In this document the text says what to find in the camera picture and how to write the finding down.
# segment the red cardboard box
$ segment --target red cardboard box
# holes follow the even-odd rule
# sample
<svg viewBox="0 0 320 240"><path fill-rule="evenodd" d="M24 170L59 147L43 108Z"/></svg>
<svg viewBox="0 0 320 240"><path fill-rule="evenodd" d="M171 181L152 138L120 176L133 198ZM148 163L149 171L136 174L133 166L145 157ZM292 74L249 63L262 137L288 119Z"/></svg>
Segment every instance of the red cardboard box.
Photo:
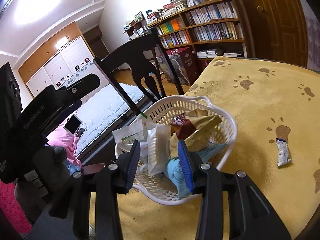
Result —
<svg viewBox="0 0 320 240"><path fill-rule="evenodd" d="M191 86L200 75L196 63L196 57L192 53L192 48L180 48L167 50L169 59L179 77L181 85ZM157 57L159 65L164 72L169 83L174 83L174 77L170 69L163 62L162 56Z"/></svg>

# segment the blue plastic package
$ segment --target blue plastic package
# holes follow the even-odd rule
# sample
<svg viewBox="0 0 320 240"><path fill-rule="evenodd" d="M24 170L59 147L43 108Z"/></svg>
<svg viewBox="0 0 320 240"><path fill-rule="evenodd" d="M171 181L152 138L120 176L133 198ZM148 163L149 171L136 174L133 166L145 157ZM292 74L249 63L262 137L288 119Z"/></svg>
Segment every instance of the blue plastic package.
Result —
<svg viewBox="0 0 320 240"><path fill-rule="evenodd" d="M207 163L212 156L223 150L226 145L226 143L217 144L210 142L206 149L193 153L198 154L202 161ZM164 170L164 174L177 187L179 199L182 199L186 195L190 194L179 164L179 157L173 158L169 161L166 169Z"/></svg>

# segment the red textured fabric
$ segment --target red textured fabric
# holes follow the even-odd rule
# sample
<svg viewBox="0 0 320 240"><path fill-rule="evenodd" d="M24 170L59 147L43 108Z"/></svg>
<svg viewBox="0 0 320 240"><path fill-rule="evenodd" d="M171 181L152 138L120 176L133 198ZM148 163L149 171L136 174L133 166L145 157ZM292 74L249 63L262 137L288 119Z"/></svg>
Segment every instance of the red textured fabric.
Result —
<svg viewBox="0 0 320 240"><path fill-rule="evenodd" d="M28 234L30 232L32 227L14 197L13 183L4 184L0 181L0 208L19 234Z"/></svg>

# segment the ceiling light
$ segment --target ceiling light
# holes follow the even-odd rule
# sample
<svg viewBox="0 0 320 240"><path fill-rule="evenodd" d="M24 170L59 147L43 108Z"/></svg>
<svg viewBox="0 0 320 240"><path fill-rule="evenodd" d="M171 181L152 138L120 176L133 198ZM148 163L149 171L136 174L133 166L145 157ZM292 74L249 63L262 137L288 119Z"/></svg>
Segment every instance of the ceiling light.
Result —
<svg viewBox="0 0 320 240"><path fill-rule="evenodd" d="M28 24L46 16L61 0L19 0L15 11L17 24Z"/></svg>
<svg viewBox="0 0 320 240"><path fill-rule="evenodd" d="M68 37L62 37L60 40L56 42L56 49L62 48L64 45L66 45L69 42Z"/></svg>

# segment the pink bedding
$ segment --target pink bedding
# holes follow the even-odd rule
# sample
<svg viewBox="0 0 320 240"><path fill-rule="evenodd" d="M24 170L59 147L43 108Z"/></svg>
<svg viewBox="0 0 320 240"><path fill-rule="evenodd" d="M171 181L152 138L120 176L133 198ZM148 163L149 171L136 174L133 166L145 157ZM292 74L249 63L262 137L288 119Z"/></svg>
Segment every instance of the pink bedding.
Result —
<svg viewBox="0 0 320 240"><path fill-rule="evenodd" d="M81 161L75 157L79 138L71 135L63 128L66 122L67 118L47 136L48 144L50 146L64 147L67 151L67 160L78 167L82 167Z"/></svg>

